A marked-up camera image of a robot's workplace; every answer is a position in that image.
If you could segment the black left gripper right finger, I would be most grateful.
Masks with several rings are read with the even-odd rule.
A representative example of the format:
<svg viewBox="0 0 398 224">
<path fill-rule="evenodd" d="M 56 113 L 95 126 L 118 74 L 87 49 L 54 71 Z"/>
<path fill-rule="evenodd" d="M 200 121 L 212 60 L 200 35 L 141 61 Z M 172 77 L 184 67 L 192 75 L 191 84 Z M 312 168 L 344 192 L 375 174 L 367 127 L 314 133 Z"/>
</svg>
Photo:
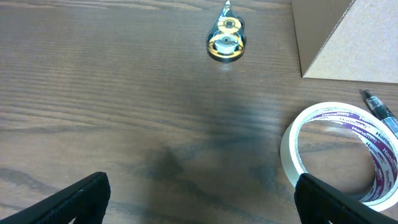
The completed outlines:
<svg viewBox="0 0 398 224">
<path fill-rule="evenodd" d="M 308 173 L 300 175 L 294 199 L 303 224 L 397 224 Z"/>
</svg>

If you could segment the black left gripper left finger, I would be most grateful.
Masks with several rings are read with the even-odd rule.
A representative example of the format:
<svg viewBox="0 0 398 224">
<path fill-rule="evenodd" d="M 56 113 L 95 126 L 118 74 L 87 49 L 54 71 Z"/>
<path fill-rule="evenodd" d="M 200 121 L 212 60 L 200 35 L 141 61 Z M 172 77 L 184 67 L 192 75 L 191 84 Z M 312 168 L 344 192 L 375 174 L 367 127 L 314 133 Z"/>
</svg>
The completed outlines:
<svg viewBox="0 0 398 224">
<path fill-rule="evenodd" d="M 108 176 L 95 172 L 10 217 L 2 224 L 102 224 L 111 195 Z"/>
</svg>

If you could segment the black pen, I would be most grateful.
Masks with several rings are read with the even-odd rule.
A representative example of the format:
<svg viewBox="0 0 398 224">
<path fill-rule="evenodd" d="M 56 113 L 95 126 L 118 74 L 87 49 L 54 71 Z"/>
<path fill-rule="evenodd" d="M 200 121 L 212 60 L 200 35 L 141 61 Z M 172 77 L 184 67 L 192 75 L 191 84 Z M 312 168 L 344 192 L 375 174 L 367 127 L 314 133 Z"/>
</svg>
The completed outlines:
<svg viewBox="0 0 398 224">
<path fill-rule="evenodd" d="M 371 113 L 397 137 L 397 116 L 390 111 L 380 98 L 373 95 L 369 90 L 364 90 L 361 94 Z"/>
</svg>

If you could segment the yellow black correction tape dispenser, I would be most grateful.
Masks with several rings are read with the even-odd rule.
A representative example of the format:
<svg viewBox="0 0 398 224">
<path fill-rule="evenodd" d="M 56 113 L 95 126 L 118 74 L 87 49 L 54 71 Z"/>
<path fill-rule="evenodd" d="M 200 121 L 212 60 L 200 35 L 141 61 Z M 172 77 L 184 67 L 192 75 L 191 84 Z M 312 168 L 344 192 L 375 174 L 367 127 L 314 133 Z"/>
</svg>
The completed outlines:
<svg viewBox="0 0 398 224">
<path fill-rule="evenodd" d="M 247 43 L 244 28 L 244 19 L 235 13 L 231 1 L 225 1 L 206 38 L 208 55 L 223 63 L 241 58 Z"/>
</svg>

